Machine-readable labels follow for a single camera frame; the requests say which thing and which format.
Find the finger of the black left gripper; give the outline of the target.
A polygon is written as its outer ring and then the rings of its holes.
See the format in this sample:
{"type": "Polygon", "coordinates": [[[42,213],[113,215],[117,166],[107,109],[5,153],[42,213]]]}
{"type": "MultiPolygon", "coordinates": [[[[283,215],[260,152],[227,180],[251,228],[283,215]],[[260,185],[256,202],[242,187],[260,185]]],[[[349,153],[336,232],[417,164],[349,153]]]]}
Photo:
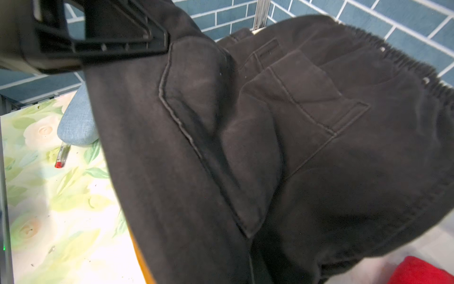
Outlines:
{"type": "Polygon", "coordinates": [[[111,60],[168,51],[168,32],[138,1],[84,1],[85,36],[70,35],[64,1],[33,1],[37,54],[57,60],[111,60]]]}

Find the black garment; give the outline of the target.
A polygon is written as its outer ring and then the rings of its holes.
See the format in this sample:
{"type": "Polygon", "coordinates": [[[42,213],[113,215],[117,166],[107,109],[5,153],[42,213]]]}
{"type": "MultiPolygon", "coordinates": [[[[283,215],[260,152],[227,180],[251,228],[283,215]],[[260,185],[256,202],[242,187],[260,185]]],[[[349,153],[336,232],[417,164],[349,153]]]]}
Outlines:
{"type": "Polygon", "coordinates": [[[321,284],[454,207],[454,92],[324,15],[213,41],[141,1],[165,53],[85,62],[106,163],[160,284],[321,284]]]}

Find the brown garment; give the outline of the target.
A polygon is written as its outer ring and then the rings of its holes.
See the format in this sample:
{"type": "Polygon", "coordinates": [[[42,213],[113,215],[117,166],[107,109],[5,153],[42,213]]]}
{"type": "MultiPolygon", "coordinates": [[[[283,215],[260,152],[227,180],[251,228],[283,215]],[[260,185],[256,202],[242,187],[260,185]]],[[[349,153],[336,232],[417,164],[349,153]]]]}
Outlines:
{"type": "Polygon", "coordinates": [[[128,230],[129,230],[129,233],[130,233],[132,245],[133,245],[133,248],[134,248],[134,251],[135,251],[135,255],[136,255],[138,264],[139,264],[140,269],[142,271],[145,283],[146,284],[156,284],[156,280],[154,279],[152,273],[150,272],[150,270],[148,268],[148,265],[147,265],[146,261],[144,260],[144,256],[143,256],[143,254],[142,254],[142,252],[141,252],[141,250],[139,248],[139,245],[136,242],[136,239],[134,237],[132,229],[128,228],[128,230]]]}

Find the red garment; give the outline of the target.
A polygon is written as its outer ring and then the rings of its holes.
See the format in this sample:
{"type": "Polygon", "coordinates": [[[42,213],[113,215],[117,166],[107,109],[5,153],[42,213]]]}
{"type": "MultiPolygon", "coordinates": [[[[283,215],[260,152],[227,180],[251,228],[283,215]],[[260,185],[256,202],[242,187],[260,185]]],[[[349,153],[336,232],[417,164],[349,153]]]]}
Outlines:
{"type": "Polygon", "coordinates": [[[454,284],[454,276],[417,257],[406,257],[394,270],[388,284],[454,284]]]}

